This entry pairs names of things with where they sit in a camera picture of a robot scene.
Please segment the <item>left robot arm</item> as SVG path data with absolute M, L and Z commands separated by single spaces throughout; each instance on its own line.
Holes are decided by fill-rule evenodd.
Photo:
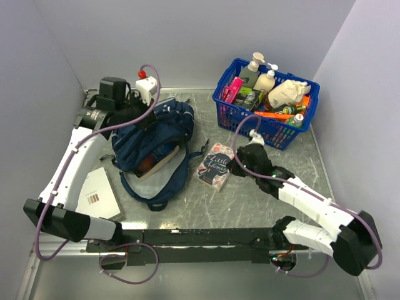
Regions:
M 135 83 L 137 94 L 127 92 L 129 83 L 117 77 L 104 77 L 98 94 L 82 107 L 74 122 L 71 138 L 59 166 L 37 199 L 27 199 L 23 211 L 36 226 L 35 238 L 52 234 L 67 241 L 100 239 L 109 251 L 124 242 L 120 223 L 77 212 L 79 195 L 93 161 L 113 130 L 128 125 L 144 127 L 155 119 L 159 98 L 157 76 Z

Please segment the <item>Little Women floral book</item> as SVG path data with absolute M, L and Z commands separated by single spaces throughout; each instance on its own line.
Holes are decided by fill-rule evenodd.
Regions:
M 234 151 L 229 146 L 217 142 L 195 170 L 194 177 L 220 191 L 230 175 L 228 164 L 233 158 Z

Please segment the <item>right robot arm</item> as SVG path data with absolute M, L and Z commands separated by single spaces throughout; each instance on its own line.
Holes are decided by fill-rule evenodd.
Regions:
M 273 242 L 280 249 L 300 245 L 332 257 L 350 275 L 376 269 L 383 261 L 373 217 L 338 206 L 304 184 L 291 171 L 272 164 L 264 147 L 249 143 L 235 151 L 230 163 L 237 176 L 252 176 L 263 192 L 304 213 L 315 225 L 285 217 L 276 223 Z

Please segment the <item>navy blue student backpack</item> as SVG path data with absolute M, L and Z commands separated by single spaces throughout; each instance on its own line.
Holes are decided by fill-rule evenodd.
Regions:
M 123 188 L 154 212 L 162 211 L 185 186 L 189 161 L 207 148 L 189 150 L 194 109 L 171 97 L 154 108 L 156 122 L 146 129 L 135 125 L 111 134 L 112 164 Z

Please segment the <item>Jane Eyre blue book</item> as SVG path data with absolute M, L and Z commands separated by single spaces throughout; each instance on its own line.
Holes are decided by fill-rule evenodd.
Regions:
M 140 181 L 144 181 L 168 163 L 179 150 L 177 142 L 162 144 L 147 154 L 133 173 Z

